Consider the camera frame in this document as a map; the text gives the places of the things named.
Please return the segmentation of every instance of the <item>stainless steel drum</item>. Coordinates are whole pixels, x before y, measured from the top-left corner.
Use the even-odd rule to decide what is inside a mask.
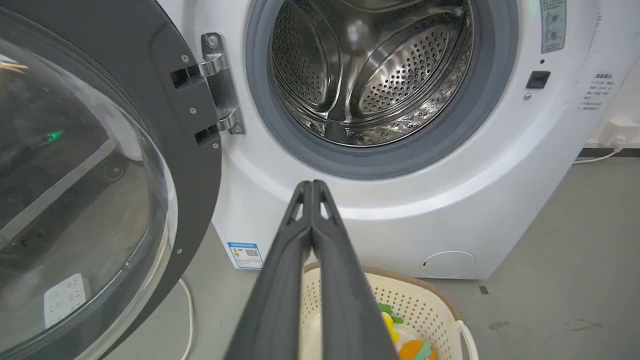
[[[271,69],[283,102],[309,131],[341,145],[383,145],[447,106],[464,80],[473,35],[464,0],[286,0]]]

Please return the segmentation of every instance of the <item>laundry basket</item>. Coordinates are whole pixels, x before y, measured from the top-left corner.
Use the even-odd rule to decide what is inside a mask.
[[[477,360],[474,339],[460,320],[451,300],[435,286],[411,277],[365,267],[365,274],[376,302],[388,304],[404,326],[394,326],[401,342],[426,340],[433,345],[438,360],[462,360],[460,334],[465,339],[470,360]],[[300,359],[322,358],[320,267],[307,265],[302,277],[300,314]]]

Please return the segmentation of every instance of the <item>green toy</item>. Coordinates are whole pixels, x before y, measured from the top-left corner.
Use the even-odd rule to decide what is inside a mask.
[[[401,317],[393,315],[393,313],[391,312],[391,305],[380,303],[380,304],[378,304],[378,309],[380,309],[381,313],[389,314],[389,316],[391,316],[391,319],[393,319],[394,323],[403,323],[404,322],[404,320]]]

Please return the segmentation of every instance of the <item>white washing machine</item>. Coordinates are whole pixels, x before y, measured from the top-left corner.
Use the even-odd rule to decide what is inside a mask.
[[[259,262],[232,245],[266,254],[291,190],[323,179],[363,264],[491,276],[640,50],[630,1],[160,3],[194,54],[224,41],[244,132],[212,221],[239,268]]]
[[[322,179],[364,265],[487,278],[640,54],[629,0],[0,1],[0,359],[98,358],[209,221]]]

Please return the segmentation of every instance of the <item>white cable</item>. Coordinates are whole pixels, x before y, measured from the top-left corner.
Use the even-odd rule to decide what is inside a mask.
[[[187,302],[189,305],[189,341],[187,342],[187,348],[184,349],[184,354],[180,360],[186,360],[189,357],[189,353],[191,352],[191,344],[193,343],[193,297],[191,296],[191,290],[189,290],[189,286],[187,283],[180,278],[178,280],[182,288],[184,289],[184,293],[187,294]]]
[[[615,154],[619,153],[619,151],[613,151],[610,154],[607,154],[605,156],[602,156],[601,158],[595,158],[595,159],[588,159],[588,160],[580,160],[580,161],[574,161],[573,164],[585,164],[585,163],[594,163],[596,161],[600,161],[606,158],[610,158],[611,156],[614,156]]]
[[[602,156],[601,158],[574,161],[573,164],[575,165],[575,164],[594,163],[596,161],[600,161],[600,160],[604,160],[606,158],[610,158],[611,156],[614,156],[615,154],[621,152],[622,149],[624,148],[626,142],[627,142],[627,139],[624,136],[618,136],[611,143],[611,145],[613,145],[613,152],[612,153],[607,154],[605,156]]]

